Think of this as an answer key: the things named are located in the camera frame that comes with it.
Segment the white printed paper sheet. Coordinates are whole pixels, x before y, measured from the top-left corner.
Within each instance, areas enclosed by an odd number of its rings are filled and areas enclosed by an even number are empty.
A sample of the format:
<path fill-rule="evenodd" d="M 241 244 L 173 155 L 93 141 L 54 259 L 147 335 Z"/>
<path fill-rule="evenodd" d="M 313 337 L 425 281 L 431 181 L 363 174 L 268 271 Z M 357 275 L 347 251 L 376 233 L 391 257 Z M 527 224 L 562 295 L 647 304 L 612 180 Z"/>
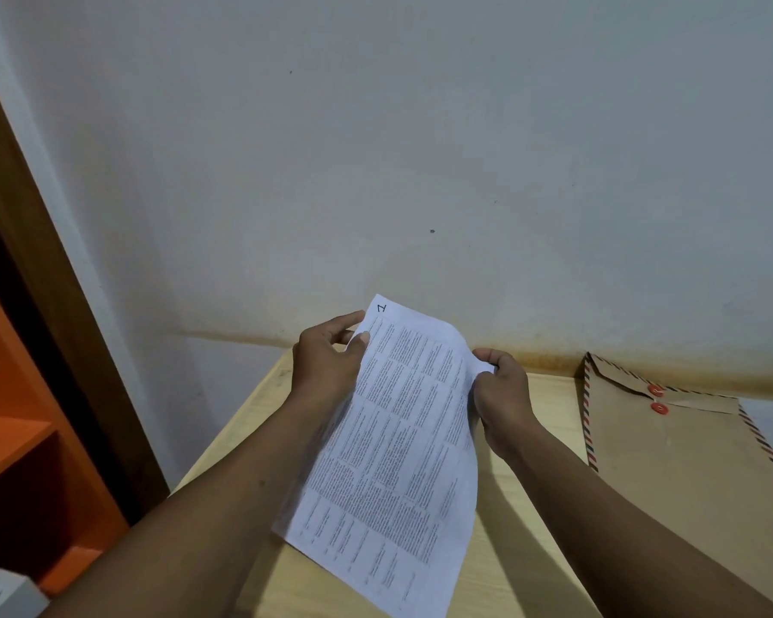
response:
<path fill-rule="evenodd" d="M 451 324 L 379 294 L 358 332 L 354 392 L 273 530 L 391 618 L 445 618 L 475 521 L 468 400 L 495 367 Z"/>

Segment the white box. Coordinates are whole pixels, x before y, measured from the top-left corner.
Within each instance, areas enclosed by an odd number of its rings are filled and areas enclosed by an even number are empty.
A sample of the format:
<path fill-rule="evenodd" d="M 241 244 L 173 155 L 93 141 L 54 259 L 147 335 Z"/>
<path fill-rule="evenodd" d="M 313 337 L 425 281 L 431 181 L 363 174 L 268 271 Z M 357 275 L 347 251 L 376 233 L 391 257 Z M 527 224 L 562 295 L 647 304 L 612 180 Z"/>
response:
<path fill-rule="evenodd" d="M 0 569 L 0 618 L 39 618 L 49 604 L 31 579 Z"/>

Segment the orange shelf unit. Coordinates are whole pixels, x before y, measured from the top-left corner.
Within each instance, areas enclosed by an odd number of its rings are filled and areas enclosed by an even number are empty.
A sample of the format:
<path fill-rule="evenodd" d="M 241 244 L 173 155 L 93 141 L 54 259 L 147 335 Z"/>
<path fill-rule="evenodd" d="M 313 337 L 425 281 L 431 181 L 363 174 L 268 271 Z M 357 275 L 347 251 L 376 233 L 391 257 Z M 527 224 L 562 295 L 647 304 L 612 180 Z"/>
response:
<path fill-rule="evenodd" d="M 0 569 L 54 598 L 128 528 L 0 305 Z"/>

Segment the person's left forearm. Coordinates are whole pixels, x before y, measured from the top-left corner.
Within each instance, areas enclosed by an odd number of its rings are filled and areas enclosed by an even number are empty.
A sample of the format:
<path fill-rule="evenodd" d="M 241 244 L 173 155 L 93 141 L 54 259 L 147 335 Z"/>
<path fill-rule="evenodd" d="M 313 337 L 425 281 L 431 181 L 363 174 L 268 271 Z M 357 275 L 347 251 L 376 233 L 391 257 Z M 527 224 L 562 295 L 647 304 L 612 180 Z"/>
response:
<path fill-rule="evenodd" d="M 102 555 L 40 618 L 227 618 L 321 430 L 351 396 L 299 387 Z"/>

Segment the person's left hand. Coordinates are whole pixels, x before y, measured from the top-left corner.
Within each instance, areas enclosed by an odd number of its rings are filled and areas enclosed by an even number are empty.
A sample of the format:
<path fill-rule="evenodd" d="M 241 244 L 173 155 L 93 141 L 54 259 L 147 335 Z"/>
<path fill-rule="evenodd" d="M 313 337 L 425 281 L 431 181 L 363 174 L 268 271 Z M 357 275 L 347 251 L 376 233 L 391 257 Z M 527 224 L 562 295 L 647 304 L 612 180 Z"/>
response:
<path fill-rule="evenodd" d="M 305 407 L 328 412 L 351 396 L 358 377 L 342 380 L 338 376 L 337 359 L 344 345 L 335 344 L 335 339 L 341 332 L 357 332 L 364 317 L 365 311 L 353 311 L 301 332 L 292 349 L 290 398 Z"/>

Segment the person's right forearm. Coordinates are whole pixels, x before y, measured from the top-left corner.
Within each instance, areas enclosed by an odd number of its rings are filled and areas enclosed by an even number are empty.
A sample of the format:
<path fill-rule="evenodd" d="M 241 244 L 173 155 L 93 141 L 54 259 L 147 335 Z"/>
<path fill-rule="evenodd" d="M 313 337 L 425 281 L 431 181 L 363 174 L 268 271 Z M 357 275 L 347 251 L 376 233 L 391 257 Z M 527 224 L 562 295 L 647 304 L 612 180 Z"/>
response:
<path fill-rule="evenodd" d="M 607 485 L 540 424 L 499 449 L 604 618 L 773 618 L 773 601 Z"/>

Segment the person's right hand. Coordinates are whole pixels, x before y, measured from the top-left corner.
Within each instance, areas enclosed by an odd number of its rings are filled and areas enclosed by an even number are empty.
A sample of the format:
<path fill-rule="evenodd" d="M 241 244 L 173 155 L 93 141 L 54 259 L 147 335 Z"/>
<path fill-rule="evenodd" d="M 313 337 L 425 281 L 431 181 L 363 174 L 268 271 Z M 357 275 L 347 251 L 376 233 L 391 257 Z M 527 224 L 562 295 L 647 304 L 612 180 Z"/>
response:
<path fill-rule="evenodd" d="M 477 348 L 473 355 L 492 367 L 497 378 L 495 405 L 473 405 L 484 427 L 490 449 L 509 461 L 522 446 L 525 432 L 536 425 L 529 394 L 527 374 L 507 352 L 495 348 Z"/>

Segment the brown wooden door frame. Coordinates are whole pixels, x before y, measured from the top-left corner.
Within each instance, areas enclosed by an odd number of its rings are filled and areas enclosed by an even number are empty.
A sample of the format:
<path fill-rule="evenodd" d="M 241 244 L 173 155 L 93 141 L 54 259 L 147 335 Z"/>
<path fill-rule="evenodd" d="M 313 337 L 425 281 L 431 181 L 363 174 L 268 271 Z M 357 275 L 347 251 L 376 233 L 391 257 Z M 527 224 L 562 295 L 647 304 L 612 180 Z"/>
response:
<path fill-rule="evenodd" d="M 169 487 L 1 103 L 0 305 L 133 526 Z"/>

